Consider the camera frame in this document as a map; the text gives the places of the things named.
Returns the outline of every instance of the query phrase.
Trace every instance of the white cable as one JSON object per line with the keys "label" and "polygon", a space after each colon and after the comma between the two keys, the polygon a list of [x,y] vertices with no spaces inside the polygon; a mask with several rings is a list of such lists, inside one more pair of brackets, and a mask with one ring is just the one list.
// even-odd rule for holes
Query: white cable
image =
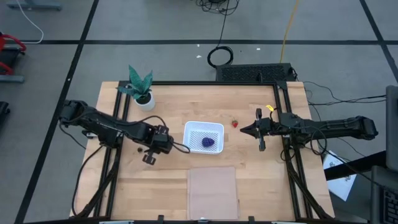
{"label": "white cable", "polygon": [[19,6],[19,9],[21,10],[21,12],[22,12],[22,14],[25,16],[25,18],[26,18],[33,26],[35,26],[35,27],[42,33],[42,38],[40,38],[39,41],[37,41],[37,42],[23,42],[23,44],[39,44],[39,43],[41,43],[41,42],[43,41],[43,38],[44,38],[44,32],[42,31],[42,29],[40,29],[34,22],[32,22],[32,21],[25,15],[25,12],[24,12],[24,10],[22,9],[21,4],[19,3],[19,0],[15,0],[15,1],[17,1],[18,6]]}

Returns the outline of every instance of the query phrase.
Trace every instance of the wooden tabletop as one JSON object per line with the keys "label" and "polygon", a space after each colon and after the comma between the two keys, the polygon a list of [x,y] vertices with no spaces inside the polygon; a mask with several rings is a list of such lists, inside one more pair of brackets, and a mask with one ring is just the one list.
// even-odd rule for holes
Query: wooden tabletop
{"label": "wooden tabletop", "polygon": [[[104,82],[96,108],[112,114],[118,82]],[[311,118],[303,84],[288,83],[292,111],[301,118]],[[154,166],[142,162],[138,144],[124,140],[114,198],[112,219],[166,220],[187,219],[187,170],[194,167],[234,166],[240,209],[240,220],[254,216],[256,220],[294,220],[294,213],[285,163],[280,159],[280,136],[265,137],[266,150],[259,151],[259,142],[239,132],[255,120],[256,108],[268,111],[275,106],[271,86],[187,86],[154,85],[156,101],[150,112],[141,111],[134,100],[129,106],[128,121],[150,115],[162,117],[170,128],[169,134],[182,142],[187,121],[207,121],[224,126],[224,150],[219,155],[170,154],[155,155]],[[239,121],[233,128],[231,121]],[[156,119],[147,121],[159,124]],[[89,140],[85,159],[98,148],[96,139]],[[81,211],[98,188],[104,158],[103,149],[95,155],[82,172],[75,207]],[[309,191],[325,211],[334,216],[322,162],[309,149],[302,149],[302,160]],[[301,216],[305,216],[302,195],[297,188]],[[108,193],[104,194],[101,214],[104,214]]]}

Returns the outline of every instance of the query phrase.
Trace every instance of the white paper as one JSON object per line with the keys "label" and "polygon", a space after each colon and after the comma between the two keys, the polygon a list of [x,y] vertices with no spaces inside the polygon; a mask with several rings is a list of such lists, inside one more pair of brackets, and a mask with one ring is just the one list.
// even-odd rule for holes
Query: white paper
{"label": "white paper", "polygon": [[[323,160],[323,169],[327,169],[329,167],[337,166],[342,164],[341,161],[334,158],[333,156],[327,154],[325,159]],[[347,201],[349,192],[354,184],[356,174],[350,175],[348,177],[342,177],[335,180],[328,181],[329,191],[335,194],[337,197],[341,198],[344,201]]]}

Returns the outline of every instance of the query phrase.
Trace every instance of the red strawberry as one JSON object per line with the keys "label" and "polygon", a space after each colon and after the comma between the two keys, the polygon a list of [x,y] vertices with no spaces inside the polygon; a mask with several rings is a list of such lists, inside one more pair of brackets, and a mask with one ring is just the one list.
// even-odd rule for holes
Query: red strawberry
{"label": "red strawberry", "polygon": [[236,127],[238,126],[238,121],[233,120],[233,121],[232,121],[232,126],[234,126],[234,128],[236,128]]}

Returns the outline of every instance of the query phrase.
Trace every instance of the white flower pot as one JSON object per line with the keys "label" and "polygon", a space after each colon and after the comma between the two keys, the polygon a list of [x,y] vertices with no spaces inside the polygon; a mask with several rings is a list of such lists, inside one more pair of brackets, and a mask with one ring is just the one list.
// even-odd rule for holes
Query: white flower pot
{"label": "white flower pot", "polygon": [[155,107],[155,98],[154,98],[154,96],[153,96],[151,91],[149,92],[149,95],[150,95],[150,100],[146,104],[140,104],[140,103],[137,102],[136,99],[134,99],[134,101],[136,102],[138,107],[140,107],[140,109],[143,110],[143,111],[150,111],[150,110],[154,109],[154,107]]}

